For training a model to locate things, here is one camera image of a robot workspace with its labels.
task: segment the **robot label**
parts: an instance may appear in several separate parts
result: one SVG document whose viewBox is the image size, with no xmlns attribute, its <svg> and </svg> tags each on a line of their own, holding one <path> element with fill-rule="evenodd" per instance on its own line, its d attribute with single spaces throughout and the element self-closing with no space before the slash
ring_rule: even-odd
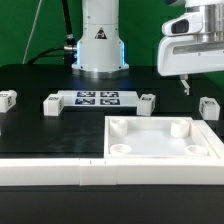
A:
<svg viewBox="0 0 224 224">
<path fill-rule="evenodd" d="M 100 28 L 100 30 L 96 34 L 95 39 L 107 39 L 106 34 L 104 33 L 102 27 Z"/>
</svg>

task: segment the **small white block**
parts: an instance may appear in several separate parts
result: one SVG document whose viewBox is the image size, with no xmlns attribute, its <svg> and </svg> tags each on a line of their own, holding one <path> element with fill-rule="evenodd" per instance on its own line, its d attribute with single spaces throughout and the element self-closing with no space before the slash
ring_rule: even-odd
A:
<svg viewBox="0 0 224 224">
<path fill-rule="evenodd" d="M 143 94 L 137 102 L 137 115 L 150 117 L 155 109 L 156 96 L 153 94 Z"/>
<path fill-rule="evenodd" d="M 44 101 L 44 116 L 58 116 L 64 108 L 64 97 L 50 94 Z"/>
<path fill-rule="evenodd" d="M 204 120 L 218 120 L 220 106 L 214 98 L 202 97 L 200 99 L 199 112 Z"/>
<path fill-rule="evenodd" d="M 0 92 L 0 112 L 6 113 L 16 104 L 17 93 L 13 90 Z"/>
</svg>

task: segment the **white platform edge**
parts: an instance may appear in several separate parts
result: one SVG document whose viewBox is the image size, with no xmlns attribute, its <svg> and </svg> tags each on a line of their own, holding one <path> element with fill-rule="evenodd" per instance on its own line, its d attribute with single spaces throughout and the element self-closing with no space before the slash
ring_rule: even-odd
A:
<svg viewBox="0 0 224 224">
<path fill-rule="evenodd" d="M 224 185 L 224 144 L 204 121 L 195 125 L 219 158 L 0 159 L 0 186 Z"/>
</svg>

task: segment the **white block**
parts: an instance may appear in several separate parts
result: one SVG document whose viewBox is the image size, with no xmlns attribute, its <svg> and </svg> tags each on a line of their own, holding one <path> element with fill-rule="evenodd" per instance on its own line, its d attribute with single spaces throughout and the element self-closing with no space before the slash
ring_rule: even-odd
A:
<svg viewBox="0 0 224 224">
<path fill-rule="evenodd" d="M 155 109 L 156 96 L 153 94 L 143 94 L 137 102 L 137 115 L 151 116 Z"/>
<path fill-rule="evenodd" d="M 79 185 L 79 159 L 0 159 L 0 186 Z"/>
<path fill-rule="evenodd" d="M 17 93 L 13 90 L 0 92 L 0 112 L 6 113 L 16 104 Z"/>
<path fill-rule="evenodd" d="M 220 106 L 214 98 L 202 97 L 199 112 L 204 120 L 219 120 Z"/>
<path fill-rule="evenodd" d="M 64 108 L 64 97 L 50 94 L 44 101 L 44 116 L 58 116 Z"/>
<path fill-rule="evenodd" d="M 80 159 L 80 185 L 116 185 L 116 164 L 105 159 Z"/>
</svg>

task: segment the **black cable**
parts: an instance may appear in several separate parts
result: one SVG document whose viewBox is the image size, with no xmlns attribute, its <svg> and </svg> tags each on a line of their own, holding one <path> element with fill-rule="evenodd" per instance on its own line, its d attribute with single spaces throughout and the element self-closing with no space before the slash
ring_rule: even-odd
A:
<svg viewBox="0 0 224 224">
<path fill-rule="evenodd" d="M 72 25 L 71 25 L 71 19 L 69 14 L 68 1 L 62 0 L 62 5 L 63 5 L 64 18 L 65 18 L 66 33 L 67 33 L 67 44 L 74 46 L 76 44 L 76 40 L 72 33 Z"/>
<path fill-rule="evenodd" d="M 40 54 L 38 54 L 36 57 L 30 59 L 27 64 L 31 65 L 33 64 L 36 60 L 38 60 L 41 57 L 46 56 L 46 54 L 54 52 L 54 51 L 64 51 L 64 47 L 57 47 L 57 48 L 50 48 L 46 51 L 41 52 Z"/>
</svg>

